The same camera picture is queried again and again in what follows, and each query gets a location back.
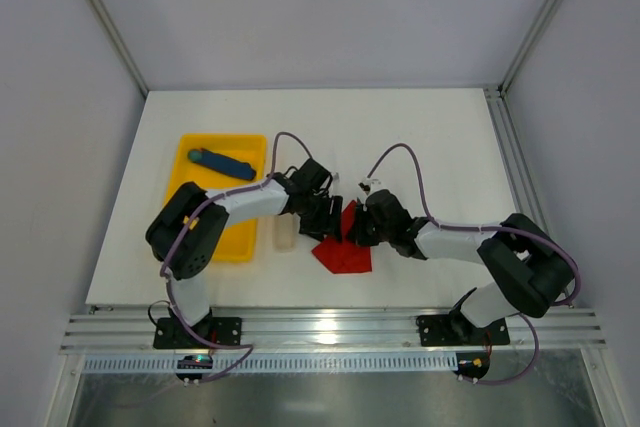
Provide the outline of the red paper napkin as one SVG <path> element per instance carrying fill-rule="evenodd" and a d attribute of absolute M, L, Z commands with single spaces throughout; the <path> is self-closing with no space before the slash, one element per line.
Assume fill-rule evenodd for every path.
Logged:
<path fill-rule="evenodd" d="M 311 254 L 334 275 L 365 274 L 373 270 L 371 248 L 347 239 L 355 221 L 356 202 L 351 201 L 341 214 L 342 240 L 327 237 L 311 250 Z"/>

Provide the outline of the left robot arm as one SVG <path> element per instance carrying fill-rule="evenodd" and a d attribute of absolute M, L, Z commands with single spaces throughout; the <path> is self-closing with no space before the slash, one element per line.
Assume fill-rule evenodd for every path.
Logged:
<path fill-rule="evenodd" d="M 199 345 L 212 347 L 212 312 L 202 272 L 224 231 L 245 221 L 285 214 L 299 217 L 299 233 L 317 241 L 342 240 L 342 198 L 329 193 L 332 175 L 309 158 L 286 172 L 220 191 L 181 185 L 148 227 L 145 240 L 161 262 L 170 320 Z"/>

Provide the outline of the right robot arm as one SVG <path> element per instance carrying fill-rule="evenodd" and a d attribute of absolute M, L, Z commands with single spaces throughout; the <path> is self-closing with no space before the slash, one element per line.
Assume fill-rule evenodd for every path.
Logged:
<path fill-rule="evenodd" d="M 363 247 L 387 243 L 405 258 L 485 267 L 492 282 L 466 293 L 441 323 L 459 344 L 477 341 L 488 326 L 509 316 L 543 317 L 577 281 L 571 258 L 521 213 L 497 225 L 444 225 L 411 216 L 394 194 L 382 189 L 356 204 L 347 239 Z"/>

